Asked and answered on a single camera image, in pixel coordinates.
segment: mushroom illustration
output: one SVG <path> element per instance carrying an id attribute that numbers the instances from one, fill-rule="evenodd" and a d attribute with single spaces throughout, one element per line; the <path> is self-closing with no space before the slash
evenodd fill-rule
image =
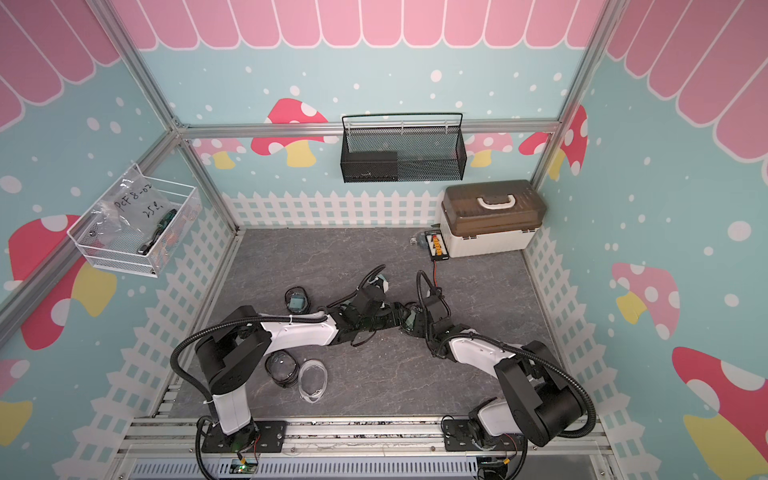
<path id="1" fill-rule="evenodd" d="M 706 353 L 679 346 L 672 365 L 688 388 L 717 415 L 683 417 L 704 461 L 723 480 L 768 472 L 768 382 Z"/>
<path id="2" fill-rule="evenodd" d="M 579 105 L 576 116 L 571 122 L 571 127 L 565 132 L 565 138 L 560 145 L 560 150 L 555 154 L 554 161 L 549 167 L 549 177 L 555 181 L 560 179 L 560 167 L 566 157 L 568 158 L 568 164 L 571 165 L 572 174 L 578 175 L 581 171 L 581 165 L 584 163 L 586 153 L 587 111 L 582 105 Z"/>
<path id="3" fill-rule="evenodd" d="M 219 170 L 235 168 L 235 163 L 227 152 L 235 151 L 238 154 L 246 152 L 243 144 L 236 138 L 195 138 L 192 147 L 206 165 L 210 165 L 210 159 L 213 157 L 214 166 Z"/>
<path id="4" fill-rule="evenodd" d="M 25 280 L 66 237 L 66 229 L 77 219 L 76 215 L 56 215 L 19 227 L 8 239 L 14 279 L 6 282 L 5 288 L 12 290 Z M 22 324 L 27 347 L 44 349 L 58 339 L 67 322 L 72 299 L 82 303 L 89 315 L 99 316 L 117 287 L 115 275 L 95 269 L 85 258 L 78 259 Z"/>
<path id="5" fill-rule="evenodd" d="M 264 123 L 268 124 L 306 124 L 328 123 L 326 118 L 314 108 L 295 98 L 281 98 L 277 101 Z M 259 155 L 271 155 L 285 147 L 288 152 L 289 167 L 312 167 L 317 159 L 312 155 L 309 141 L 335 144 L 338 137 L 268 137 L 254 138 L 250 148 Z"/>
<path id="6" fill-rule="evenodd" d="M 0 360 L 0 398 L 29 370 L 29 360 Z M 0 402 L 0 445 L 7 447 L 32 416 L 32 402 Z"/>
<path id="7" fill-rule="evenodd" d="M 633 325 L 646 310 L 663 340 L 669 339 L 680 319 L 680 294 L 672 274 L 661 268 L 650 268 L 631 263 L 614 263 L 611 269 L 616 283 L 629 293 L 616 299 L 624 319 Z"/>
<path id="8" fill-rule="evenodd" d="M 467 156 L 472 159 L 470 167 L 487 167 L 491 164 L 491 151 L 511 152 L 515 147 L 510 134 L 476 134 L 464 141 Z"/>
<path id="9" fill-rule="evenodd" d="M 523 155 L 540 154 L 547 147 L 547 141 L 549 141 L 549 134 L 539 131 L 523 140 L 518 150 Z"/>

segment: white toolbox base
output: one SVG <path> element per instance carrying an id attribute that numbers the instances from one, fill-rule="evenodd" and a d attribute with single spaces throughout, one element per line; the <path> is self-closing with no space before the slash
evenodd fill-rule
<path id="1" fill-rule="evenodd" d="M 457 237 L 451 233 L 451 227 L 445 216 L 440 222 L 442 239 L 445 241 L 448 255 L 451 257 L 469 257 L 470 255 L 523 250 L 536 234 L 536 230 L 510 230 L 508 232 L 484 233 L 476 237 Z"/>

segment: circuit board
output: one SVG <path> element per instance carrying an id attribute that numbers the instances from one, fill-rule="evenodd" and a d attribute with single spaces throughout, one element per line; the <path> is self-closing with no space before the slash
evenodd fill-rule
<path id="1" fill-rule="evenodd" d="M 450 258 L 440 230 L 429 230 L 425 232 L 425 235 L 429 244 L 429 256 L 432 260 L 447 260 Z"/>

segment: toolbox lid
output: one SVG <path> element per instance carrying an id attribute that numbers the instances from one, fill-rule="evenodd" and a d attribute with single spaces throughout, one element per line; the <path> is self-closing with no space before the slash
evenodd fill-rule
<path id="1" fill-rule="evenodd" d="M 547 211 L 527 180 L 454 185 L 442 208 L 457 237 L 539 228 Z"/>

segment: white picket fence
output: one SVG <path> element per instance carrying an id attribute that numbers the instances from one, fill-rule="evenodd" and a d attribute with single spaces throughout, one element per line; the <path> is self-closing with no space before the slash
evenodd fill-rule
<path id="1" fill-rule="evenodd" d="M 442 190 L 437 195 L 424 192 L 416 196 L 394 192 L 385 197 L 382 192 L 370 196 L 363 192 L 355 197 L 347 192 L 340 197 L 320 192 L 313 197 L 302 192 L 298 197 L 286 193 L 282 197 L 270 193 L 266 197 L 253 193 L 237 198 L 224 194 L 224 200 L 235 219 L 245 227 L 408 227 L 431 225 L 438 221 Z"/>
<path id="2" fill-rule="evenodd" d="M 587 306 L 576 299 L 578 287 L 568 282 L 571 271 L 563 270 L 563 256 L 555 251 L 557 241 L 549 238 L 549 231 L 539 229 L 525 256 L 563 362 L 595 401 L 625 478 L 658 480 L 661 460 L 643 448 L 645 427 L 630 419 L 627 406 L 631 398 L 619 393 L 614 383 L 617 371 L 605 364 L 605 345 L 594 340 L 595 324 L 584 318 Z"/>
<path id="3" fill-rule="evenodd" d="M 145 309 L 147 325 L 134 328 L 133 348 L 121 350 L 123 367 L 107 374 L 109 392 L 91 401 L 91 424 L 72 432 L 78 441 L 74 454 L 53 464 L 60 480 L 103 478 L 133 418 L 150 413 L 170 374 L 170 353 L 189 335 L 230 236 L 215 210 L 204 209 L 197 222 L 199 231 L 189 233 L 192 243 L 182 245 L 184 256 L 174 259 L 176 272 L 165 274 L 164 290 L 155 290 L 157 305 Z"/>

